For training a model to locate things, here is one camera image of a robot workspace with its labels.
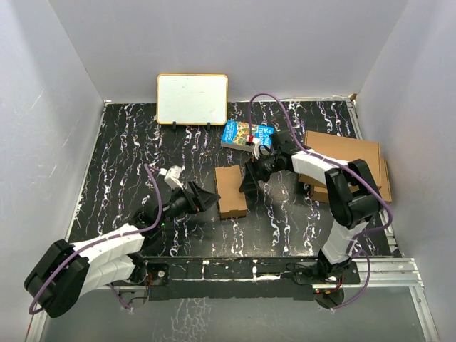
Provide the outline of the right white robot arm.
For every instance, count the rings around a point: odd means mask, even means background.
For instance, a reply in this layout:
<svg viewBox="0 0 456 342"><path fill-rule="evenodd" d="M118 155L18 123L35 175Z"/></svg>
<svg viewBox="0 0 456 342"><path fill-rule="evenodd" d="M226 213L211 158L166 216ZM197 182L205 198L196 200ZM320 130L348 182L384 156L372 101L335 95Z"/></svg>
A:
<svg viewBox="0 0 456 342"><path fill-rule="evenodd" d="M247 138L247 145L253 150L245 163L239 191L259 190L261 182L268 182L272 174L284 170L325 184L333 216L331 232L314 264L293 266L291 271L301 278L335 282L350 265L358 236L386 203L366 161L322 155L296 144L287 132L275 132L270 139L271 147L267 147L252 135Z"/></svg>

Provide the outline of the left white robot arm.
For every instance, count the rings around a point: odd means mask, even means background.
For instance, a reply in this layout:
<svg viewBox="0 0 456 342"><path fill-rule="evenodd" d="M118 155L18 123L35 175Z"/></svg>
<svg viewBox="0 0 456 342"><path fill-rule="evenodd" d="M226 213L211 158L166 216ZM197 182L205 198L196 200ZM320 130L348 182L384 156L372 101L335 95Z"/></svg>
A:
<svg viewBox="0 0 456 342"><path fill-rule="evenodd" d="M30 314L45 311L57 318L90 291L114 281L140 284L147 267L137 256L168 222L213 207L220 196L190 181L171 192L167 202L148 200L122 227L98 238L69 243L60 239L48 248L24 281L33 297Z"/></svg>

